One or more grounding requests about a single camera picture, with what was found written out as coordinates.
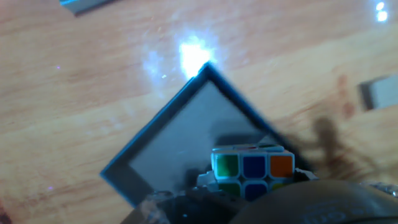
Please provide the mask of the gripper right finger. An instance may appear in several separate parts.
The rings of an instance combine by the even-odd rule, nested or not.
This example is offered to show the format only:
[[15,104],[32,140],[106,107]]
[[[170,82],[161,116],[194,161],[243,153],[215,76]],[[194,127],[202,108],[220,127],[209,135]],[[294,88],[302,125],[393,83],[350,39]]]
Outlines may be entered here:
[[309,170],[302,170],[299,168],[295,169],[294,182],[305,182],[305,181],[313,181],[318,179],[319,178]]

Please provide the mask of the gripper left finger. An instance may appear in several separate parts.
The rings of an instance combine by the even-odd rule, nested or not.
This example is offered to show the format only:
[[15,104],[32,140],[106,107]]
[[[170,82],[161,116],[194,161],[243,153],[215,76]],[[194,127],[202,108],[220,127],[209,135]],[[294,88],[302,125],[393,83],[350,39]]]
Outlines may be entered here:
[[229,223],[247,200],[220,189],[213,171],[200,174],[197,185],[177,194],[169,191],[148,195],[121,224]]

